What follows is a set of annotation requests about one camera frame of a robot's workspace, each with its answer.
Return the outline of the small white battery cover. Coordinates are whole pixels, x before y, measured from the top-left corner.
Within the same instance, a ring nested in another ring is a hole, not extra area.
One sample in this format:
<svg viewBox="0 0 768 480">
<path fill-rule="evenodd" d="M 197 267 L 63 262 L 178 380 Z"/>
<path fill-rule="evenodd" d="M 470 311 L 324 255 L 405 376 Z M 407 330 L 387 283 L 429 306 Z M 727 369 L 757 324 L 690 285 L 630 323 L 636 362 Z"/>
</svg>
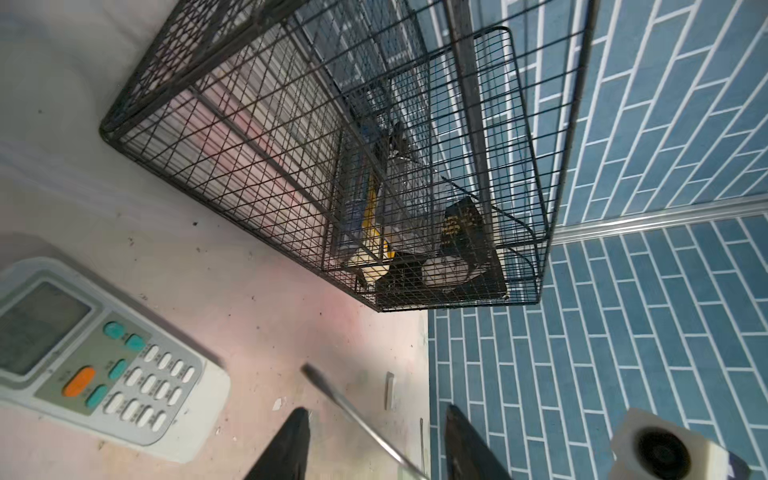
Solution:
<svg viewBox="0 0 768 480">
<path fill-rule="evenodd" d="M 386 373 L 384 399 L 384 409 L 386 411 L 390 411 L 393 408 L 395 380 L 395 375 L 392 372 Z"/>
</svg>

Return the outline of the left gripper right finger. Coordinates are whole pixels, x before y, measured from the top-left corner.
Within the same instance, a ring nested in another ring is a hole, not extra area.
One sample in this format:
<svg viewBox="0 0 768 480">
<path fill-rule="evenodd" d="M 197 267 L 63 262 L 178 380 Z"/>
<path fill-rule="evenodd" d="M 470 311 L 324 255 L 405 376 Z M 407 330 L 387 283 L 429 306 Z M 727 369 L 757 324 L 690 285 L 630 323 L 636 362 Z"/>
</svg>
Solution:
<svg viewBox="0 0 768 480">
<path fill-rule="evenodd" d="M 445 420 L 448 479 L 511 479 L 507 469 L 457 406 L 450 404 L 447 407 Z"/>
</svg>

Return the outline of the orange black screwdriver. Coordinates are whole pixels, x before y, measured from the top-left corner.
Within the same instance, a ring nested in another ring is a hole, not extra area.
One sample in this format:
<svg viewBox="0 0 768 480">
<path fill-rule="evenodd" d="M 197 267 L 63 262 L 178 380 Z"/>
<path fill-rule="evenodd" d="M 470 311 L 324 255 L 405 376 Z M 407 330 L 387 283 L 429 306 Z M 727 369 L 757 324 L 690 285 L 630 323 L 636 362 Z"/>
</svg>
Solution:
<svg viewBox="0 0 768 480">
<path fill-rule="evenodd" d="M 333 404 L 339 407 L 353 422 L 373 439 L 391 458 L 408 471 L 414 478 L 427 480 L 428 476 L 416 466 L 407 456 L 399 451 L 379 431 L 370 425 L 355 407 L 335 388 L 327 378 L 314 366 L 305 363 L 301 366 L 301 372 L 306 379 L 320 392 L 322 392 Z"/>
</svg>

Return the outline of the grey remote with teal buttons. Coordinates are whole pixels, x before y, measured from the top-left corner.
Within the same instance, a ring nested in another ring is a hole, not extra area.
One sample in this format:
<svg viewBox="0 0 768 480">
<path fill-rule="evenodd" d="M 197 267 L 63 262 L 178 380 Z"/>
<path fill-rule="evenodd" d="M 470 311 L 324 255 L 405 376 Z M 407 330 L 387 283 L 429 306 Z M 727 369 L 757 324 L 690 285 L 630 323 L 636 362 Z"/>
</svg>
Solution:
<svg viewBox="0 0 768 480">
<path fill-rule="evenodd" d="M 49 257 L 1 269 L 1 401 L 177 463 L 214 430 L 229 375 Z"/>
</svg>

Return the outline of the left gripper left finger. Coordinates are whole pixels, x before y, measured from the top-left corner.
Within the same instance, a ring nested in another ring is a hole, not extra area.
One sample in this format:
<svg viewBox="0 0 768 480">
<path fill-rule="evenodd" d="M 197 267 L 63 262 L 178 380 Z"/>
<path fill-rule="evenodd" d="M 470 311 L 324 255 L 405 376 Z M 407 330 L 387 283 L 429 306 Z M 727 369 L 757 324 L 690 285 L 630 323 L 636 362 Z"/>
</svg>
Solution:
<svg viewBox="0 0 768 480">
<path fill-rule="evenodd" d="M 304 407 L 297 407 L 244 479 L 304 480 L 310 440 L 309 411 Z"/>
</svg>

